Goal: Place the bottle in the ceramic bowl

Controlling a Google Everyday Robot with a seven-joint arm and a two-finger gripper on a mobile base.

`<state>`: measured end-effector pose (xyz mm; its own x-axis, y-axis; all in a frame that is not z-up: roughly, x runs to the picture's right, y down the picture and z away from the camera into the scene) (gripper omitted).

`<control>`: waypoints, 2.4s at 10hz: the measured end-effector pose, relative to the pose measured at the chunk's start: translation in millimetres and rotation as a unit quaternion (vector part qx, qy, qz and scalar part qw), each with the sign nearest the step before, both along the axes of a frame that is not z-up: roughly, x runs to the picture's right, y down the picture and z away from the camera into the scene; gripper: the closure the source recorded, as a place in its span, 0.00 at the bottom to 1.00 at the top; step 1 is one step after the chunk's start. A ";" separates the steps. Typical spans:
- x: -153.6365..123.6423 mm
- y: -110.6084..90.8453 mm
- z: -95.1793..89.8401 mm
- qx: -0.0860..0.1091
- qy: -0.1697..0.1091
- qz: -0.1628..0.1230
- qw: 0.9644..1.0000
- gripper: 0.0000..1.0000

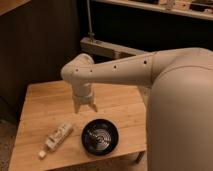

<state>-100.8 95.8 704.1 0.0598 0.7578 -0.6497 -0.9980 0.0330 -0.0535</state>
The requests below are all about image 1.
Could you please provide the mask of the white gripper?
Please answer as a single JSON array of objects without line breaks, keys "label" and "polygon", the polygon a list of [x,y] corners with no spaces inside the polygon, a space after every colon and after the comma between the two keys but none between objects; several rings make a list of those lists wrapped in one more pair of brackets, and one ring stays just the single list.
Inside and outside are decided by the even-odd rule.
[{"label": "white gripper", "polygon": [[78,114],[81,105],[89,104],[89,107],[95,112],[98,112],[98,108],[94,101],[94,92],[90,83],[77,84],[72,87],[73,99],[74,99],[74,111]]}]

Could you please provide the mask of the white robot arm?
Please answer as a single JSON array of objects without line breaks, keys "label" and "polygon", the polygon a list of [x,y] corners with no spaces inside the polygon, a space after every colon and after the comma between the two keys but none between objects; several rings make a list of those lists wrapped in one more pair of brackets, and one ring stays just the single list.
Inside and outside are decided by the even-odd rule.
[{"label": "white robot arm", "polygon": [[148,87],[148,171],[213,171],[212,50],[161,50],[99,64],[81,53],[61,77],[76,103],[93,99],[93,83]]}]

